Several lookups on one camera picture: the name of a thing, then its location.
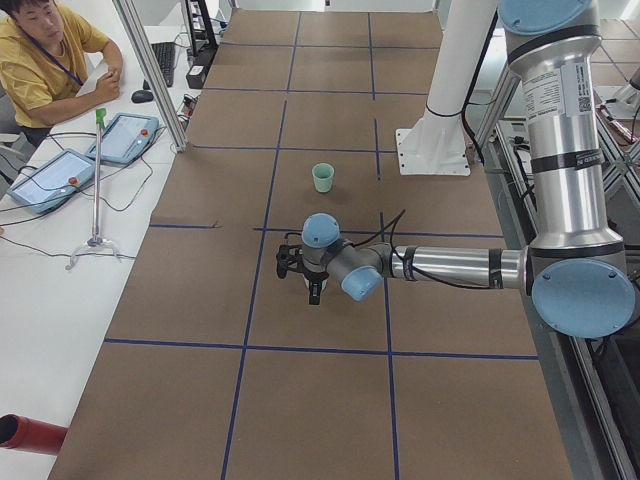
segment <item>robotic arm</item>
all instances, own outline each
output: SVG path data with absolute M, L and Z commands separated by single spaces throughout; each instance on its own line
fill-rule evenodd
M 336 279 L 354 300 L 383 277 L 467 288 L 517 288 L 552 328 L 596 338 L 624 327 L 636 309 L 623 239 L 608 228 L 589 61 L 600 45 L 597 1 L 502 0 L 510 68 L 522 79 L 538 236 L 521 251 L 381 243 L 356 249 L 335 219 L 307 219 L 302 245 L 282 245 L 278 275 L 302 273 L 310 303 Z

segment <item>label sticker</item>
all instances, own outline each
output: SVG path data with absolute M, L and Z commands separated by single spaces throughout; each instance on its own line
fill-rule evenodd
M 602 158 L 602 152 L 600 150 L 580 152 L 576 155 L 576 170 L 582 170 L 583 168 L 589 168 L 603 163 L 604 159 Z
M 524 82 L 527 121 L 534 123 L 545 118 L 562 115 L 565 111 L 562 74 L 556 68 Z
M 593 101 L 587 64 L 572 63 L 561 68 L 567 116 L 589 115 L 593 109 Z

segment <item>light blue joint cap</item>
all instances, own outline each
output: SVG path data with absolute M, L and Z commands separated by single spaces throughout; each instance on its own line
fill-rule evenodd
M 316 213 L 304 222 L 302 241 L 311 248 L 327 248 L 340 238 L 340 227 L 331 215 Z
M 342 290 L 361 302 L 382 283 L 382 276 L 372 266 L 358 267 L 342 280 Z
M 504 27 L 518 35 L 543 35 L 562 28 L 582 15 L 591 0 L 501 0 Z
M 627 276 L 593 259 L 562 260 L 545 268 L 531 298 L 542 319 L 559 332 L 598 338 L 620 330 L 633 315 L 636 295 Z

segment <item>tripod base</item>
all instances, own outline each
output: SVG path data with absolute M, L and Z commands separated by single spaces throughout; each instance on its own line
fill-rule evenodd
M 73 253 L 71 254 L 71 258 L 69 259 L 69 265 L 64 268 L 67 271 L 71 270 L 76 265 L 76 263 L 78 263 L 78 257 L 87 254 L 91 255 L 95 253 L 102 253 L 104 250 L 110 250 L 111 254 L 115 258 L 117 258 L 119 262 L 122 261 L 120 259 L 120 251 L 118 250 L 118 247 L 114 242 L 112 242 L 111 240 L 107 240 L 106 238 L 92 237 L 87 240 L 87 243 L 85 243 L 84 245 L 80 245 L 73 251 Z

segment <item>yellow shirt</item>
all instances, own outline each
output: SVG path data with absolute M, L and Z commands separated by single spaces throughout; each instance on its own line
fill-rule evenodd
M 84 82 L 88 76 L 84 52 L 101 52 L 109 38 L 68 7 L 56 5 L 64 25 L 63 53 L 56 59 Z M 48 125 L 30 118 L 28 110 L 74 97 L 80 89 L 10 17 L 0 21 L 0 81 L 15 107 L 16 122 L 32 128 Z

